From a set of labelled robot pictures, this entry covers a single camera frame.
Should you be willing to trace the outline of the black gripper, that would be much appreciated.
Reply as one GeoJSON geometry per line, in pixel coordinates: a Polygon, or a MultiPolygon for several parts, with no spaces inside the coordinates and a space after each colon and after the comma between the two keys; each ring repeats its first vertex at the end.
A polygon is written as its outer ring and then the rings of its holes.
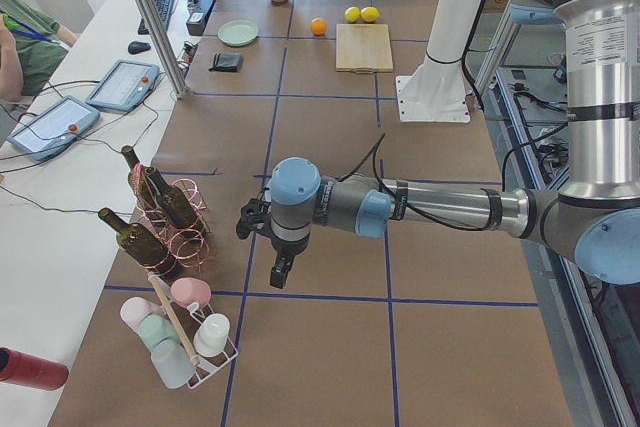
{"type": "Polygon", "coordinates": [[[290,220],[277,214],[268,188],[262,188],[256,197],[251,198],[240,210],[236,224],[236,235],[246,239],[252,232],[271,241],[276,251],[276,261],[270,272],[270,286],[283,289],[295,257],[302,253],[309,240],[311,224],[309,221],[290,220]]]}

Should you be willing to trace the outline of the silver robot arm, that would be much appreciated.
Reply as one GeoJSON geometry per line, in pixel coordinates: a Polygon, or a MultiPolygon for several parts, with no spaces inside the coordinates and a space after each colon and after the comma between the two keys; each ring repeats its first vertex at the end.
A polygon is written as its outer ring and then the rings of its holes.
{"type": "Polygon", "coordinates": [[[451,190],[349,173],[334,179],[290,157],[241,210],[236,233],[268,238],[283,287],[313,225],[381,236],[403,219],[502,230],[539,243],[610,284],[639,280],[639,0],[511,0],[518,23],[566,35],[569,177],[558,190],[451,190]]]}

